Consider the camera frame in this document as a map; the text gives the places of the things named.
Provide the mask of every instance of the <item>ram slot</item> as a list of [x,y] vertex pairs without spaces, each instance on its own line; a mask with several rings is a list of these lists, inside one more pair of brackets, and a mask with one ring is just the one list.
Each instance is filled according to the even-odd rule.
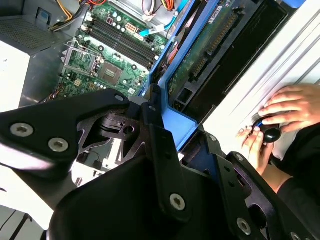
[[125,48],[122,45],[119,45],[119,43],[114,42],[112,39],[107,38],[103,34],[96,32],[96,31],[91,31],[89,32],[89,35],[98,41],[102,42],[103,44],[107,45],[108,47],[116,50],[120,54],[126,56],[127,58],[130,58],[134,62],[142,65],[143,67],[150,69],[152,66],[152,62],[148,61],[147,59],[138,56],[135,52],[133,52],[130,48]]
[[146,56],[150,59],[154,59],[156,56],[154,52],[146,49],[145,46],[141,46],[140,44],[136,43],[135,41],[133,41],[129,37],[125,36],[123,33],[116,31],[113,27],[111,27],[107,23],[104,23],[99,20],[95,20],[93,22],[93,26],[95,28],[99,29],[102,33],[112,36],[119,43],[126,45],[126,46],[129,46],[134,51],[136,51],[138,54]]

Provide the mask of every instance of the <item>ventilation grille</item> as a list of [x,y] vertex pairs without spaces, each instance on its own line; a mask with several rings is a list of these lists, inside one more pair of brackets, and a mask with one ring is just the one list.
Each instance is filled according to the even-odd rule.
[[47,46],[57,40],[54,34],[38,28],[23,18],[1,19],[0,34],[30,50]]

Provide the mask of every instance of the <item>yellow wire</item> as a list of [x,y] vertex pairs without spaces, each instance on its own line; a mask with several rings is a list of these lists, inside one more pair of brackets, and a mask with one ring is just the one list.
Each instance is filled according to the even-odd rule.
[[61,10],[64,12],[64,14],[68,17],[66,21],[69,21],[73,16],[72,14],[67,10],[65,9],[65,7],[62,5],[62,3],[60,2],[60,0],[57,0]]

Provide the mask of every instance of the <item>white panel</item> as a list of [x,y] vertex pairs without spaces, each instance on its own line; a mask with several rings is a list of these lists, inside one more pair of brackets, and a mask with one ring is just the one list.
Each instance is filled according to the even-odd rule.
[[236,151],[235,135],[279,89],[320,78],[320,1],[308,0],[204,123],[225,153]]
[[0,112],[19,107],[30,57],[0,41]]

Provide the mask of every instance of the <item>hand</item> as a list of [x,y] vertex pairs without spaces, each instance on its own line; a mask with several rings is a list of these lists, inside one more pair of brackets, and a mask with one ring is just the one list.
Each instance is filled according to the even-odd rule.
[[239,152],[246,157],[249,163],[262,175],[268,165],[270,155],[274,149],[274,144],[269,143],[263,146],[264,134],[256,127],[252,132],[252,127],[241,129],[236,135],[239,143]]
[[320,86],[301,84],[281,89],[259,111],[262,117],[269,114],[276,116],[267,118],[262,123],[288,123],[281,128],[284,133],[320,123]]

